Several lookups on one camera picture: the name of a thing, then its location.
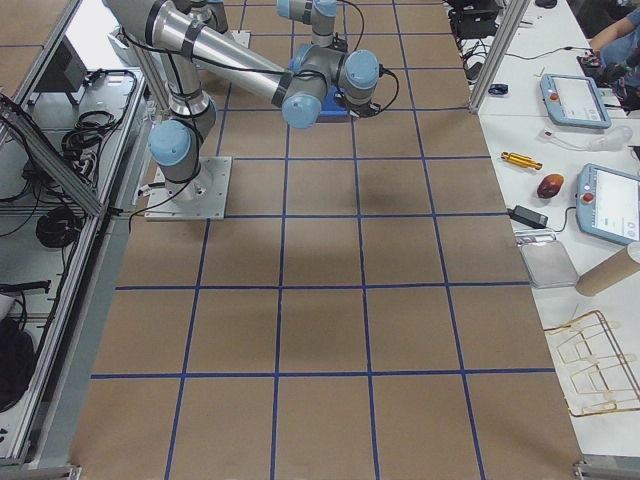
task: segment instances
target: red object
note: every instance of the red object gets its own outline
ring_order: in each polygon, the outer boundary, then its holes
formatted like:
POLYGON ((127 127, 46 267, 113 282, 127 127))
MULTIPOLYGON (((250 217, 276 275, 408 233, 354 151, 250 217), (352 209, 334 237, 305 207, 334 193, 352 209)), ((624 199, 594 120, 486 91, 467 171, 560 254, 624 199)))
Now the red object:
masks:
POLYGON ((583 203, 591 203, 594 198, 596 198, 596 196, 591 192, 583 193, 580 197, 583 203))
POLYGON ((540 198, 555 197, 560 191, 563 183, 564 177, 559 173, 552 173, 551 175, 547 175, 542 179, 540 185, 538 185, 538 196, 540 198))

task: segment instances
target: blue object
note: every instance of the blue object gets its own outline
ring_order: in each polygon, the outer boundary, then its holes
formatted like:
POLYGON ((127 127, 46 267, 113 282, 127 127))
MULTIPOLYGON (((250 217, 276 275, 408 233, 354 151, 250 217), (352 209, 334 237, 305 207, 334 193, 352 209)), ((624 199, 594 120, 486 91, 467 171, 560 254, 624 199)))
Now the blue object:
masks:
POLYGON ((321 109, 322 104, 316 97, 297 93, 282 104, 282 117, 293 128, 309 128, 316 122, 321 109))
POLYGON ((545 74, 540 80, 540 89, 553 123, 585 128, 611 126, 609 114, 593 78, 545 74), (585 89, 590 93, 591 103, 588 105, 584 104, 585 89))
POLYGON ((509 85, 506 83, 492 83, 489 86, 489 95, 501 96, 507 93, 509 93, 509 85))
POLYGON ((322 101, 322 111, 318 117, 318 122, 344 122, 349 120, 349 112, 346 108, 341 107, 335 101, 335 94, 338 89, 334 86, 329 87, 329 93, 322 101))
POLYGON ((639 192, 640 177, 588 163, 578 176, 580 230, 621 245, 638 241, 639 192))
POLYGON ((318 10, 325 17, 336 16, 336 0, 313 0, 313 6, 316 7, 316 10, 318 10))
POLYGON ((369 50, 357 50, 344 65, 346 78, 356 88, 367 90, 375 87, 380 76, 378 58, 369 50))
POLYGON ((289 0, 276 0, 276 11, 278 15, 284 18, 291 18, 291 7, 289 6, 289 0))
POLYGON ((293 54, 293 58, 289 62, 289 68, 293 73, 298 73, 300 71, 300 67, 304 63, 307 58, 307 54, 314 47, 311 43, 303 43, 298 47, 296 53, 293 54))
POLYGON ((189 129, 176 120, 167 120, 149 133, 149 150, 163 167, 177 165, 191 148, 189 129))

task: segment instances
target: brown paper floor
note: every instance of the brown paper floor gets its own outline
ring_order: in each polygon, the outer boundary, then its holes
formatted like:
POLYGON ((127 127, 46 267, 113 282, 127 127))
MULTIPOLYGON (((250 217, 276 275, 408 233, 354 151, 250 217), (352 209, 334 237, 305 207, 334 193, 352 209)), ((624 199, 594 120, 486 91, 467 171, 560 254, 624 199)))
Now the brown paper floor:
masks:
MULTIPOLYGON (((228 6, 229 23, 286 63, 308 30, 268 3, 228 6)), ((378 118, 294 131, 207 79, 203 153, 234 156, 227 218, 134 223, 72 449, 87 479, 571 478, 444 9, 363 10, 362 46, 402 85, 378 118)))
POLYGON ((2 0, 0 87, 13 97, 72 0, 2 0))

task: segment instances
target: blue joint cap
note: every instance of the blue joint cap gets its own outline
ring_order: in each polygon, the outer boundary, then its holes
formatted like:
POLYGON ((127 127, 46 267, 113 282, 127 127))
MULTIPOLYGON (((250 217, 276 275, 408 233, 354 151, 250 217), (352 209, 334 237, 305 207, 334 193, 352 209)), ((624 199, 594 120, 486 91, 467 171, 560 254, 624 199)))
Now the blue joint cap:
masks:
POLYGON ((347 81, 356 88, 367 90, 378 83, 380 66, 378 58, 369 50, 357 50, 344 64, 347 81))
POLYGON ((293 73, 298 73, 300 71, 300 67, 302 67, 302 64, 307 59, 307 54, 312 48, 313 45, 311 43, 303 43, 298 47, 298 50, 296 50, 296 53, 293 55, 289 64, 293 73))
POLYGON ((282 104, 282 117, 293 128, 309 128, 314 123, 322 102, 308 93, 297 93, 287 98, 282 104))
POLYGON ((276 0, 276 11, 284 18, 291 18, 290 0, 276 0))
POLYGON ((335 17, 338 2, 336 0, 313 0, 313 6, 325 17, 335 17))
POLYGON ((163 167, 177 165, 189 153, 191 135, 189 129, 176 120, 167 120, 149 133, 149 150, 163 167))

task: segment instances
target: person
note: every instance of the person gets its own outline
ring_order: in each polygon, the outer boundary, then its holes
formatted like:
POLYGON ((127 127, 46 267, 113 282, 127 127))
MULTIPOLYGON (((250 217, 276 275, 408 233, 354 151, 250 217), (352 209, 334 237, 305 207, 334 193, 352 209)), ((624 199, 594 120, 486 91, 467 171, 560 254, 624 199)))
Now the person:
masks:
MULTIPOLYGON (((626 65, 634 53, 640 52, 640 8, 602 30, 589 41, 589 46, 600 57, 605 72, 607 67, 611 70, 613 66, 626 65)), ((627 69, 611 86, 623 107, 640 109, 640 70, 637 66, 627 69)))
POLYGON ((569 7, 587 38, 595 37, 635 8, 633 0, 569 0, 569 7))

